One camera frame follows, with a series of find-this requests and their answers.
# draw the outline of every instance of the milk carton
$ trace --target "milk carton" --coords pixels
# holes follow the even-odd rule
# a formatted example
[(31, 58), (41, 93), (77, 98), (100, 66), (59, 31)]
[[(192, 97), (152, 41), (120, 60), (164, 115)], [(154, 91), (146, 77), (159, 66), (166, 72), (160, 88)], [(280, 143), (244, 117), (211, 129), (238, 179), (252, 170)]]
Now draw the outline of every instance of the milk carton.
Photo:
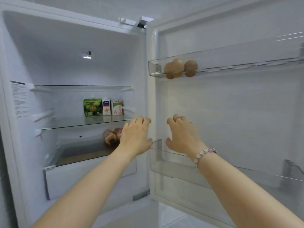
[(102, 112), (103, 112), (103, 115), (111, 115), (110, 100), (102, 100)]
[(112, 115), (122, 115), (123, 114), (123, 101), (122, 100), (112, 100)]

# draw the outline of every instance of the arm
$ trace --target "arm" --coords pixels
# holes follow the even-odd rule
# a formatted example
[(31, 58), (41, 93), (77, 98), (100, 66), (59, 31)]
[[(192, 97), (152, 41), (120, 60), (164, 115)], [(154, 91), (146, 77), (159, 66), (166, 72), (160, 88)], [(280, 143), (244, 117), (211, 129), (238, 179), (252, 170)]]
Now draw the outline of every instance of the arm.
[[(172, 131), (172, 140), (166, 140), (169, 149), (187, 154), (192, 161), (207, 149), (184, 116), (174, 115), (167, 123)], [(217, 154), (201, 157), (198, 168), (238, 228), (304, 227), (301, 219)]]
[(92, 227), (127, 165), (151, 148), (152, 140), (146, 138), (149, 123), (150, 119), (142, 117), (126, 123), (117, 149), (61, 197), (32, 228)]

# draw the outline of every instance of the bottle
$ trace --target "bottle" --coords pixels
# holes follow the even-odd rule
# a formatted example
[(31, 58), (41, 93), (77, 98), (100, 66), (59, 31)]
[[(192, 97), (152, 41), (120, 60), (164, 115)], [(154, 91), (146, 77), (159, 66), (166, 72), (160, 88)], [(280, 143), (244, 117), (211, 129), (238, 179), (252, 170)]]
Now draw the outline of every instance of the bottle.
[(103, 132), (103, 137), (105, 139), (105, 142), (109, 145), (113, 145), (116, 143), (117, 137), (116, 135), (112, 132), (112, 130), (106, 129)]
[(115, 128), (115, 130), (113, 130), (113, 133), (114, 133), (114, 134), (116, 135), (116, 137), (117, 137), (117, 141), (120, 141), (121, 132), (122, 132), (122, 129), (121, 129), (121, 128)]

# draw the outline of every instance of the green packaged food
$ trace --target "green packaged food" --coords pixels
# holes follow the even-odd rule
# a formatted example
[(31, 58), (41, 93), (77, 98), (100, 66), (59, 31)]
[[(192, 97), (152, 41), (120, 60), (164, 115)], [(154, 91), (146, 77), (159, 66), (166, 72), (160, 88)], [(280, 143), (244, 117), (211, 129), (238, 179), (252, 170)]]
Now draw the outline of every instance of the green packaged food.
[(83, 100), (83, 109), (86, 117), (102, 115), (102, 99)]

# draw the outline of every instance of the refrigerator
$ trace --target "refrigerator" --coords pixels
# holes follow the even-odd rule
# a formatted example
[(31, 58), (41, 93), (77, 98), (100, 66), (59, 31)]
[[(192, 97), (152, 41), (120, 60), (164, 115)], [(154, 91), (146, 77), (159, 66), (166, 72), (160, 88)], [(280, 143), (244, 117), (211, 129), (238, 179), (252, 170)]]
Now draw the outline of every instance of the refrigerator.
[[(229, 0), (168, 10), (136, 27), (1, 0), (0, 125), (19, 227), (115, 149), (104, 130), (138, 115), (151, 119), (154, 144), (124, 171), (93, 227), (142, 200), (235, 227), (190, 159), (166, 147), (166, 119), (176, 113), (304, 219), (303, 6)], [(166, 72), (174, 60), (196, 65)], [(121, 99), (124, 114), (86, 117), (83, 100), (100, 98)]]

